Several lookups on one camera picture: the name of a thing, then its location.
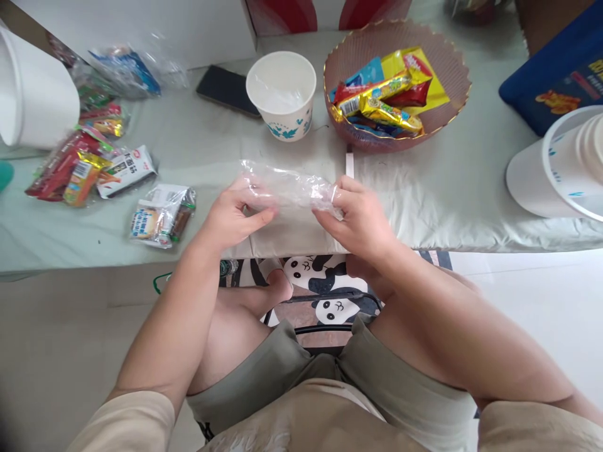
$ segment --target smartphone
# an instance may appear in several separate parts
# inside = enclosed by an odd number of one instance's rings
[[[207,100],[233,108],[253,117],[261,117],[251,103],[245,88],[245,76],[227,71],[218,66],[210,66],[199,82],[197,94]]]

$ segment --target hand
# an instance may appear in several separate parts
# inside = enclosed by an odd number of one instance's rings
[[[222,253],[225,249],[240,244],[274,219],[277,212],[275,207],[268,207],[246,217],[243,208],[247,202],[251,202],[252,197],[243,177],[239,177],[220,193],[198,232],[198,236],[204,238],[204,246],[216,247],[216,251]]]
[[[342,176],[333,200],[344,213],[342,221],[315,210],[320,225],[349,252],[371,262],[398,243],[377,195],[358,181]]]

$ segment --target floor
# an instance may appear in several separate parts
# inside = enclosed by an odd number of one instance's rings
[[[603,250],[451,260],[603,409]],[[110,391],[156,299],[152,279],[172,268],[58,271],[0,286],[0,427],[11,450],[68,446]],[[185,406],[170,451],[200,444]]]

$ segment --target white tablecloth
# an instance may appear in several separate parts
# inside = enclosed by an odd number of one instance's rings
[[[375,190],[400,240],[416,249],[479,252],[570,251],[603,247],[603,224],[544,219],[524,211],[504,183],[507,163],[537,140],[498,97],[500,84],[526,61],[517,17],[486,28],[465,28],[443,16],[441,1],[414,2],[410,17],[448,36],[465,55],[473,82],[469,103],[450,125],[410,151],[369,155],[356,151],[356,178]],[[322,79],[339,31],[259,40],[258,55],[292,50],[305,55]],[[246,73],[253,61],[224,65]],[[190,185],[198,207],[183,243],[159,250],[128,241],[136,200],[145,186],[86,209],[28,198],[23,190],[40,159],[13,161],[16,176],[0,194],[0,274],[56,268],[124,266],[175,261],[203,222],[216,195],[239,171],[241,158],[316,174],[335,181],[344,173],[345,143],[330,127],[317,84],[312,130],[296,143],[275,140],[260,120],[201,100],[192,87],[137,104],[120,144],[146,144],[159,180]],[[345,252],[310,212],[281,216],[225,257],[271,257]]]

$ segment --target shorts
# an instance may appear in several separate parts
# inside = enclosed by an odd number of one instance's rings
[[[369,398],[388,424],[430,451],[461,451],[476,411],[471,396],[414,369],[386,348],[358,315],[338,357],[310,354],[281,322],[235,370],[187,397],[206,438],[243,421],[311,378],[343,381]]]

